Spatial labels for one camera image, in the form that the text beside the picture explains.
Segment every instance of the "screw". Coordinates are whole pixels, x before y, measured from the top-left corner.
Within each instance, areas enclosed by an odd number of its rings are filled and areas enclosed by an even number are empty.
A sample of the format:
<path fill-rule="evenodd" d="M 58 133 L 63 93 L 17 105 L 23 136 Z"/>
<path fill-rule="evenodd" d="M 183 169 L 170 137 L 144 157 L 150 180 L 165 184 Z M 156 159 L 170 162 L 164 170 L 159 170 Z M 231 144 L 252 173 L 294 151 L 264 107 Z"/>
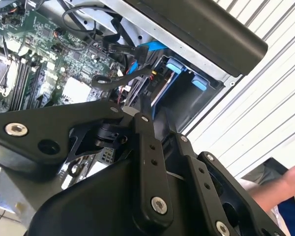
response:
<path fill-rule="evenodd" d="M 187 142 L 187 141 L 188 141 L 188 139 L 187 139 L 185 136 L 181 136 L 180 138 L 181 138 L 181 140 L 183 140 L 184 142 Z"/>
<path fill-rule="evenodd" d="M 141 118 L 142 118 L 142 120 L 148 122 L 148 118 L 146 118 L 146 117 L 144 117 L 144 116 L 142 116 Z"/>
<path fill-rule="evenodd" d="M 127 136 L 123 136 L 120 140 L 121 144 L 125 144 L 128 141 L 128 137 Z"/>
<path fill-rule="evenodd" d="M 116 107 L 110 107 L 110 110 L 112 110 L 113 112 L 119 112 L 118 109 Z"/>
<path fill-rule="evenodd" d="M 151 200 L 151 205 L 153 210 L 155 210 L 157 213 L 164 215 L 167 212 L 167 205 L 166 202 L 159 198 L 159 197 L 154 197 Z"/>
<path fill-rule="evenodd" d="M 8 135 L 15 136 L 15 137 L 22 137 L 29 132 L 27 127 L 20 123 L 7 124 L 5 127 L 5 131 Z"/>
<path fill-rule="evenodd" d="M 207 154 L 206 157 L 207 157 L 210 161 L 214 161 L 213 156 L 211 156 L 210 154 Z"/>
<path fill-rule="evenodd" d="M 218 232 L 221 234 L 221 236 L 230 236 L 230 231 L 228 230 L 226 225 L 224 225 L 223 222 L 217 221 L 216 228 L 217 228 Z"/>

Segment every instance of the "black bracket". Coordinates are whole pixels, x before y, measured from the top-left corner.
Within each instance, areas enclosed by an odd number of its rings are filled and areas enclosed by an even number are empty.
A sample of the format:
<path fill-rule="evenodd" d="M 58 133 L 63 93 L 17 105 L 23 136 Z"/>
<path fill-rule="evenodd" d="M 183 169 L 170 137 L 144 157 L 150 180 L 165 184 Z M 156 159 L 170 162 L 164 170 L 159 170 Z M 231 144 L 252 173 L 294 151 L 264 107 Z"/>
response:
<path fill-rule="evenodd" d="M 119 107 L 106 101 L 0 114 L 0 166 L 38 180 L 52 178 L 88 131 L 100 128 L 105 122 L 118 123 L 123 117 Z M 9 135 L 5 128 L 11 123 L 24 125 L 27 134 Z M 81 124 L 85 125 L 84 130 L 70 142 L 71 130 Z"/>
<path fill-rule="evenodd" d="M 155 139 L 150 116 L 137 113 L 133 121 L 133 216 L 140 229 L 154 234 L 168 228 L 174 218 L 162 145 Z M 153 198 L 161 199 L 159 212 L 152 207 Z"/>

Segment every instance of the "hole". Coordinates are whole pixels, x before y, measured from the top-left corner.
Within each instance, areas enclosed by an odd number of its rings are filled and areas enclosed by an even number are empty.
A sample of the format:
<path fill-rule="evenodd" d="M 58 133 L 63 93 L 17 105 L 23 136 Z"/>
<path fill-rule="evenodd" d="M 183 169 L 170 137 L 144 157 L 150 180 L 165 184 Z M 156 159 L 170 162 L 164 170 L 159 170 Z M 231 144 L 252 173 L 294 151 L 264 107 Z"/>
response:
<path fill-rule="evenodd" d="M 264 236 L 271 236 L 271 234 L 266 229 L 261 229 L 261 232 L 264 234 Z"/>
<path fill-rule="evenodd" d="M 227 219 L 228 219 L 229 223 L 231 224 L 231 226 L 234 228 L 236 226 L 238 226 L 239 219 L 238 219 L 238 214 L 237 214 L 235 208 L 229 203 L 224 203 L 223 209 L 225 211 L 225 214 L 226 214 Z"/>
<path fill-rule="evenodd" d="M 47 155 L 55 155 L 60 152 L 59 144 L 50 139 L 41 140 L 37 147 L 42 153 Z"/>
<path fill-rule="evenodd" d="M 205 183 L 205 187 L 209 190 L 211 189 L 210 185 L 208 185 L 207 183 Z"/>
<path fill-rule="evenodd" d="M 220 229 L 221 229 L 221 231 L 222 231 L 223 233 L 226 233 L 226 229 L 225 229 L 224 226 L 221 226 Z"/>
<path fill-rule="evenodd" d="M 163 204 L 160 202 L 160 201 L 157 201 L 156 202 L 156 205 L 160 208 L 160 209 L 163 209 Z"/>
<path fill-rule="evenodd" d="M 152 160 L 151 160 L 151 163 L 152 163 L 154 166 L 157 166 L 157 161 L 156 161 L 156 160 L 152 159 Z"/>

